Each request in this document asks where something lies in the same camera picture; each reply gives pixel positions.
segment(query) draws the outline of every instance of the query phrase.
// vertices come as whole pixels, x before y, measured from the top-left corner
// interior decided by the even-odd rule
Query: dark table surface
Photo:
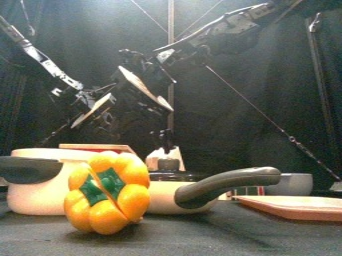
[[[11,212],[0,193],[0,255],[342,255],[342,224],[289,221],[220,201],[206,214],[146,215],[102,236],[75,230],[65,216]]]

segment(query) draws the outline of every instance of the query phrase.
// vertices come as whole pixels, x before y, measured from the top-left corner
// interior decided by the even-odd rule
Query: metal rod
[[[176,40],[176,1],[169,0],[169,44],[174,43]],[[176,85],[174,83],[169,86],[168,101],[170,106],[174,108],[176,105]],[[168,128],[174,131],[174,112],[168,117]]]
[[[323,66],[323,57],[320,53],[320,44],[317,40],[317,33],[320,32],[321,23],[323,23],[323,13],[317,14],[316,19],[313,18],[307,19],[308,39],[309,39],[309,46],[312,51],[319,92],[321,97],[329,147],[331,147],[331,151],[335,158],[336,169],[342,170],[340,150],[337,145],[337,133],[336,133],[333,115],[332,115],[332,106],[329,101],[329,93],[327,90],[327,87],[328,87],[327,77],[325,77],[324,66]]]

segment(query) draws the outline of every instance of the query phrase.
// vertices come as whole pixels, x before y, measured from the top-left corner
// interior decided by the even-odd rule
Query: gray pan handle
[[[0,156],[0,177],[15,184],[41,183],[58,176],[62,166],[53,159]]]
[[[176,191],[176,203],[182,208],[197,209],[237,187],[269,186],[280,180],[281,171],[273,167],[228,171],[180,187]]]

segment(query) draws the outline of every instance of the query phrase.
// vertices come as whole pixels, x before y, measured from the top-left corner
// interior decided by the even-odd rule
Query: yellow bell pepper
[[[132,153],[106,151],[70,175],[66,216],[85,232],[110,235],[138,223],[150,204],[148,166]]]

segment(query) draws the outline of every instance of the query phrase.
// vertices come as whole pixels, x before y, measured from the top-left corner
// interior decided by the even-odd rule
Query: black curtain
[[[37,10],[39,1],[31,8]],[[27,35],[29,24],[19,1],[2,1],[0,15]],[[0,32],[0,155],[11,154],[15,141],[15,130],[22,107],[27,74],[23,72],[26,66],[18,59],[18,49]]]
[[[34,0],[26,2],[30,16],[41,16],[35,46],[87,88],[110,83],[110,76],[121,65],[121,49],[129,48],[152,56],[153,50],[168,44],[168,32],[161,28],[168,29],[168,1],[43,1],[39,8],[30,8],[35,5]],[[176,1],[177,35],[194,21],[198,20],[192,26],[193,31],[226,12],[264,1],[222,1],[206,14],[217,2],[204,0],[194,4],[193,1]],[[238,55],[216,56],[210,62],[209,66],[249,102],[206,68],[198,68],[177,78],[174,132],[190,171],[218,173],[272,165],[283,172],[313,173],[317,189],[332,185],[335,179],[331,174],[288,136],[295,136],[317,158],[337,169],[305,18],[300,14],[289,16],[262,31],[254,48]],[[328,72],[329,100],[341,152],[339,10],[325,12],[324,21],[320,51]],[[65,114],[54,109],[47,96],[54,82],[41,79],[39,74],[30,76],[13,148],[35,146],[65,122]],[[148,133],[149,126],[145,127],[144,122],[137,123],[122,141],[133,146],[142,158],[154,150]],[[70,142],[73,135],[67,132],[55,138],[53,146]]]

